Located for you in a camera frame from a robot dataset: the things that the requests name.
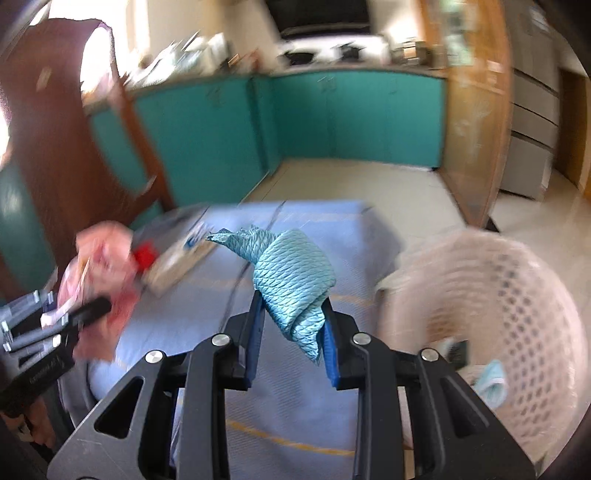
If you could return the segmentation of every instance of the light blue bedsheet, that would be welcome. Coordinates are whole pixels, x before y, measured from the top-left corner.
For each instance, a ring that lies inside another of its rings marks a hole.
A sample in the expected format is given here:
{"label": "light blue bedsheet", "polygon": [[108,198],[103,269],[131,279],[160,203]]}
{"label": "light blue bedsheet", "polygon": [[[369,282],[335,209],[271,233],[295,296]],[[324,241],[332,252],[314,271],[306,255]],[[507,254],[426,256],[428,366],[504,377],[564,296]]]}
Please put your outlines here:
{"label": "light blue bedsheet", "polygon": [[[333,308],[352,315],[360,330],[375,333],[375,286],[393,272],[400,245],[373,209],[350,201],[195,206],[154,220],[136,233],[134,242],[150,239],[163,251],[201,215],[213,231],[250,225],[278,233],[301,229],[335,269]],[[74,422],[81,421],[95,398],[104,397],[144,353],[192,350],[223,329],[229,316],[247,311],[252,293],[252,266],[222,247],[162,298],[145,291],[121,337],[115,362],[79,364],[62,379],[64,406]],[[226,418],[235,480],[352,476],[357,392],[335,391],[323,362],[315,366],[269,317],[256,380],[246,393],[226,393]]]}

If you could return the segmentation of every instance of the pink towel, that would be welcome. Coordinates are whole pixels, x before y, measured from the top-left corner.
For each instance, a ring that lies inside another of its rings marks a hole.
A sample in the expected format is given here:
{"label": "pink towel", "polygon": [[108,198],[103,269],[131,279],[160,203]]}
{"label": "pink towel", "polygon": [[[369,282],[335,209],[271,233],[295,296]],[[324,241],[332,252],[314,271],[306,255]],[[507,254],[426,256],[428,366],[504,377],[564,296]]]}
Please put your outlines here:
{"label": "pink towel", "polygon": [[[67,303],[66,308],[71,310],[106,295],[112,310],[82,329],[73,352],[75,359],[115,359],[121,333],[139,300],[134,286],[137,265],[131,254],[131,239],[132,231],[116,222],[97,223],[76,236],[78,256],[70,262],[61,280],[58,307]],[[43,326],[54,323],[59,316],[48,315],[42,319]]]}

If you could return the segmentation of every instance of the white plastic basket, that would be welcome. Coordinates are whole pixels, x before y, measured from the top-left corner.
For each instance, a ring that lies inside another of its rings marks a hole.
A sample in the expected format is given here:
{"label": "white plastic basket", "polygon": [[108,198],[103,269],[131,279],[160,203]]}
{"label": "white plastic basket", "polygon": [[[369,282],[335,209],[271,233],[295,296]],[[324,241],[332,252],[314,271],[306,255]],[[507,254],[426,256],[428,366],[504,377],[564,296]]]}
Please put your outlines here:
{"label": "white plastic basket", "polygon": [[535,462],[569,425],[584,387],[587,337],[569,292],[525,245],[467,229],[412,254],[379,327],[390,348],[417,352],[469,340],[470,362],[503,363],[495,412]]}

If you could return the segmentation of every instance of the light blue towel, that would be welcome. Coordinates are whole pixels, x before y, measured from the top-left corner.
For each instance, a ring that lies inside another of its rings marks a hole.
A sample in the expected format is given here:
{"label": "light blue towel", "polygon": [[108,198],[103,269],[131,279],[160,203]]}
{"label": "light blue towel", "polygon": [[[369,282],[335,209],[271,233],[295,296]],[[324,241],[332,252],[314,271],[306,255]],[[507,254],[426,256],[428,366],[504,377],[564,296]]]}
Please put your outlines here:
{"label": "light blue towel", "polygon": [[252,226],[236,233],[222,229],[207,239],[255,265],[253,285],[281,333],[318,363],[322,353],[318,333],[324,326],[321,305],[336,284],[324,252],[300,230],[277,235]]}
{"label": "light blue towel", "polygon": [[491,410],[496,410],[503,405],[509,393],[503,364],[499,360],[493,360],[489,363],[473,388]]}

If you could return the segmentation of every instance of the silver bolt head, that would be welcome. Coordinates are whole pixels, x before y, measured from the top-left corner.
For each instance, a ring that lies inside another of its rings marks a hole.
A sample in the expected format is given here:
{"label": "silver bolt head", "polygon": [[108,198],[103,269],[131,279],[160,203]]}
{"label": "silver bolt head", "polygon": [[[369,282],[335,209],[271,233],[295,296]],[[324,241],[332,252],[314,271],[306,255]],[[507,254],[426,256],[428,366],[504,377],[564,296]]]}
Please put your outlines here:
{"label": "silver bolt head", "polygon": [[434,362],[439,359],[439,353],[432,348],[425,348],[425,350],[421,352],[421,357],[427,362]]}
{"label": "silver bolt head", "polygon": [[149,364],[157,364],[164,358],[164,354],[160,350],[152,350],[146,353],[145,359]]}
{"label": "silver bolt head", "polygon": [[218,333],[212,338],[212,343],[215,346],[224,346],[230,343],[230,337],[225,333]]}
{"label": "silver bolt head", "polygon": [[369,342],[371,342],[371,337],[367,333],[359,332],[353,335],[353,343],[357,345],[367,345]]}

